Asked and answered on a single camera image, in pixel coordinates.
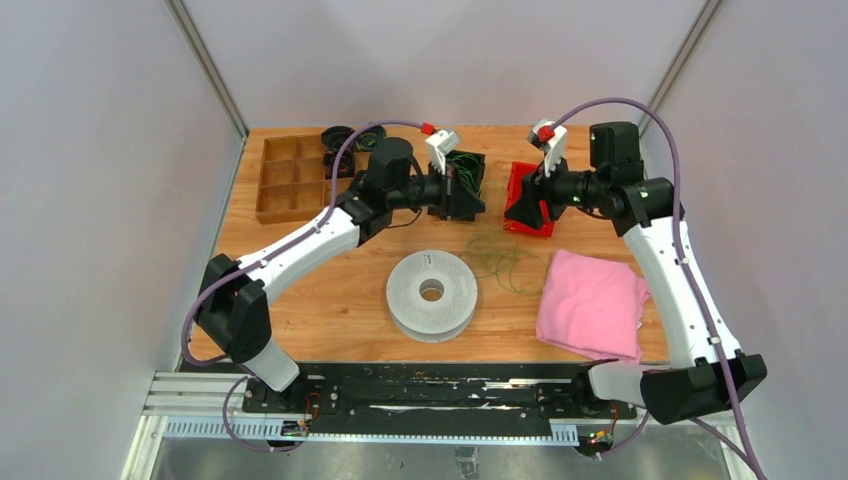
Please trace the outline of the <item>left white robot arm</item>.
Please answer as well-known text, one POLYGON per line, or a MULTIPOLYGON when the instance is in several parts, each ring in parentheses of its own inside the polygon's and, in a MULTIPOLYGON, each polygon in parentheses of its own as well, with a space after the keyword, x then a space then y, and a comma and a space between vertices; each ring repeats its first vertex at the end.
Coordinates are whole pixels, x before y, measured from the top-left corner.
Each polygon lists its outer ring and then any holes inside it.
POLYGON ((385 139, 370 154, 366 169, 315 219, 237 260, 224 254, 211 259, 189 321, 226 359, 269 387, 268 400, 279 411, 298 411, 307 389, 298 380, 298 364, 272 337, 271 306, 315 268, 387 229, 397 210, 431 208, 460 218, 484 212, 484 202, 456 179, 448 162, 459 142, 452 130, 430 135, 425 141, 429 170, 422 173, 408 141, 385 139))

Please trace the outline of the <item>grey filament spool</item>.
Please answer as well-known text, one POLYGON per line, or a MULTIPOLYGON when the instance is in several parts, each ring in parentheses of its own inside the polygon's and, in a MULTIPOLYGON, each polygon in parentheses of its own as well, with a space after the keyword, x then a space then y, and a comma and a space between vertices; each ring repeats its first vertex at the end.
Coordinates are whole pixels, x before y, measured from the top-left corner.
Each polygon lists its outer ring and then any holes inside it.
POLYGON ((458 256, 423 250, 402 259, 385 289, 390 316, 408 337, 441 343, 471 323, 478 301, 477 278, 458 256))

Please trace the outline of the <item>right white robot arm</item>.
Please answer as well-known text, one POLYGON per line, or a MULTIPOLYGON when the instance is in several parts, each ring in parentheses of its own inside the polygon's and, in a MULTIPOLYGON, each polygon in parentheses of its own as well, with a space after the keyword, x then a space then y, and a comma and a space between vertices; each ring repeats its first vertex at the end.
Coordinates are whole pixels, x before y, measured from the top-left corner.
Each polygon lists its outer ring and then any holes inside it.
POLYGON ((639 131, 626 121, 590 128, 590 167, 568 167, 567 130, 549 120, 528 135, 542 162, 521 180, 521 195, 506 219, 534 230, 569 208, 598 211, 637 261, 663 324, 670 365, 603 363, 571 390, 574 408, 595 417, 612 400, 644 408, 660 424, 729 411, 767 377, 759 354, 747 354, 711 299, 688 239, 674 186, 648 179, 639 131))

